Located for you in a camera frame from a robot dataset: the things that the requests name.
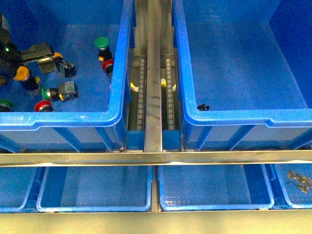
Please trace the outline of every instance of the blue plastic support leg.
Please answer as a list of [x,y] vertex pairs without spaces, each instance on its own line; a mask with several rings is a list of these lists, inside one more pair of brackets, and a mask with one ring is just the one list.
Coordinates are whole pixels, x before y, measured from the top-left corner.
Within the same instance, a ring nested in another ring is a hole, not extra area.
[[[172,4],[172,11],[171,11],[171,25],[175,25],[175,17],[174,17],[174,5]],[[177,48],[177,41],[176,41],[176,29],[174,28],[174,48]]]
[[176,29],[174,29],[174,48],[177,48]]
[[302,146],[312,142],[312,129],[306,131],[302,135],[298,136],[293,140],[293,143],[290,146],[290,149],[296,150],[301,148]]
[[78,153],[82,152],[80,142],[67,128],[53,128],[53,130],[63,137]]
[[131,101],[131,92],[130,92],[130,85],[129,85],[129,75],[127,74],[126,81],[125,81],[125,93],[124,93],[124,101],[130,102]]
[[175,25],[175,18],[174,18],[174,4],[172,3],[172,11],[171,11],[171,26]]
[[202,133],[197,141],[197,150],[200,151],[203,145],[205,144],[205,141],[207,140],[207,137],[209,136],[210,130],[212,129],[212,126],[204,127],[202,130]]
[[179,101],[182,101],[182,91],[181,91],[181,84],[179,82],[179,84],[176,85],[177,87],[177,99]]
[[132,7],[132,22],[133,27],[137,26],[137,11],[136,11],[136,1],[133,1],[133,7]]
[[119,148],[124,148],[124,141],[122,139],[127,139],[127,130],[126,130],[126,124],[124,123],[124,119],[120,120],[119,122],[120,126],[118,127],[118,129],[115,127],[114,131],[115,134],[117,136],[118,139],[120,139],[118,141],[119,143]]
[[17,144],[6,137],[0,136],[0,147],[4,148],[12,153],[18,153],[20,150],[16,146]]
[[131,26],[131,29],[130,29],[129,46],[131,49],[136,47],[135,28],[133,27],[133,25]]
[[104,128],[96,128],[96,131],[97,131],[98,135],[102,138],[103,143],[106,146],[106,148],[109,150],[109,152],[112,152],[113,146],[112,146],[111,140],[110,140],[109,136],[107,135],[106,131],[104,130]]
[[254,126],[255,125],[241,126],[230,139],[228,150],[231,151],[232,149],[234,149]]

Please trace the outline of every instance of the stainless steel bar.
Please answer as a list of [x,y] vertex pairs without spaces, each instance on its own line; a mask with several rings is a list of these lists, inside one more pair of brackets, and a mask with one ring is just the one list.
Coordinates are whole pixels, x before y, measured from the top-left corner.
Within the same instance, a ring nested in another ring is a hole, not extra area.
[[312,163],[311,150],[0,154],[0,166],[115,166]]
[[[148,0],[145,152],[162,152],[159,1]],[[157,167],[152,183],[152,212],[160,212]]]

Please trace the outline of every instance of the blue storage bin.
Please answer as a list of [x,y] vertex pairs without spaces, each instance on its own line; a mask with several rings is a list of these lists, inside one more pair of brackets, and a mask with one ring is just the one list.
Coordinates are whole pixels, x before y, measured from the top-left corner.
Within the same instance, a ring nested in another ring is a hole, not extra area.
[[0,168],[0,213],[35,212],[44,169]]
[[[0,113],[0,149],[11,151],[105,151],[125,146],[125,113],[131,100],[129,72],[134,48],[136,12],[133,0],[1,0],[0,12],[19,50],[48,42],[75,64],[77,74],[63,78],[57,71],[43,75],[37,63],[28,66],[46,88],[72,80],[79,98],[54,101],[56,112],[33,113],[41,95],[27,95],[11,80],[0,98],[13,102]],[[115,58],[112,83],[103,72],[94,46],[97,37],[110,39]]]
[[51,167],[37,202],[41,212],[148,211],[153,168]]
[[253,210],[274,205],[264,165],[161,166],[165,211]]
[[309,0],[173,0],[186,148],[311,148],[311,9]]
[[290,179],[288,170],[312,179],[311,164],[276,164],[271,165],[270,181],[275,198],[276,209],[312,208],[312,187],[307,193],[298,188],[298,182]]

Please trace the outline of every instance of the metal part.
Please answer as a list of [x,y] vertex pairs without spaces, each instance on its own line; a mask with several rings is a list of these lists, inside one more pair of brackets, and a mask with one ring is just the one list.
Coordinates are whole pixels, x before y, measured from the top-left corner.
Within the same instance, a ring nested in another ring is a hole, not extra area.
[[148,0],[145,151],[162,152],[159,1]]
[[167,120],[168,129],[175,129],[175,109],[174,109],[174,94],[171,76],[171,60],[166,58],[166,94],[167,94]]
[[311,150],[0,154],[0,166],[121,166],[312,163]]
[[140,63],[140,81],[138,86],[138,99],[137,99],[137,122],[136,129],[143,130],[144,129],[144,111],[145,111],[145,59],[141,58]]
[[311,186],[311,179],[309,177],[302,176],[301,173],[295,174],[292,170],[288,170],[288,178],[296,180],[298,182],[297,185],[293,181],[289,182],[292,182],[302,192],[307,193],[309,191],[309,187]]

